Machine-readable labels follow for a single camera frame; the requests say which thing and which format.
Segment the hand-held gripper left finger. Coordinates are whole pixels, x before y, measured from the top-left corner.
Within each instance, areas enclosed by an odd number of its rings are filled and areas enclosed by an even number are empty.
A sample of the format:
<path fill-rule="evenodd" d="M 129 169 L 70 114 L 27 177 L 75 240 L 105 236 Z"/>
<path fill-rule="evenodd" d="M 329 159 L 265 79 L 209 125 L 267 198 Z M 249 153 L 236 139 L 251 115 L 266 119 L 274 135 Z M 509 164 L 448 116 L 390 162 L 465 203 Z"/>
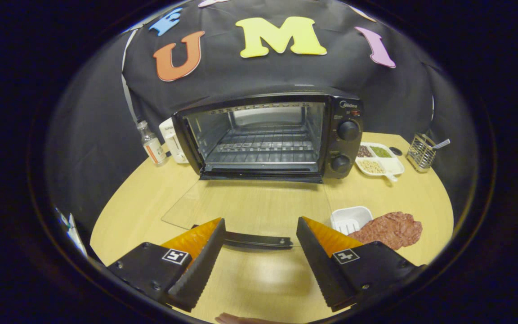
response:
<path fill-rule="evenodd" d="M 183 311 L 195 308 L 223 246 L 217 218 L 161 245 L 143 242 L 107 268 L 136 291 Z"/>

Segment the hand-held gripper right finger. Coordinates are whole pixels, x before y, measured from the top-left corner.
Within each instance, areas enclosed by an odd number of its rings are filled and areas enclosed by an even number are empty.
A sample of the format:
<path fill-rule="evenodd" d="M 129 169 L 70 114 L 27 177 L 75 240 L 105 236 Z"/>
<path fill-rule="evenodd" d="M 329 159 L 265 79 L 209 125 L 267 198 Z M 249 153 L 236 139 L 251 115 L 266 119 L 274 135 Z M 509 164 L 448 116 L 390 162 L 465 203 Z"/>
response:
<path fill-rule="evenodd" d="M 425 268 L 380 241 L 361 243 L 307 217 L 298 219 L 296 236 L 332 311 L 390 299 Z"/>

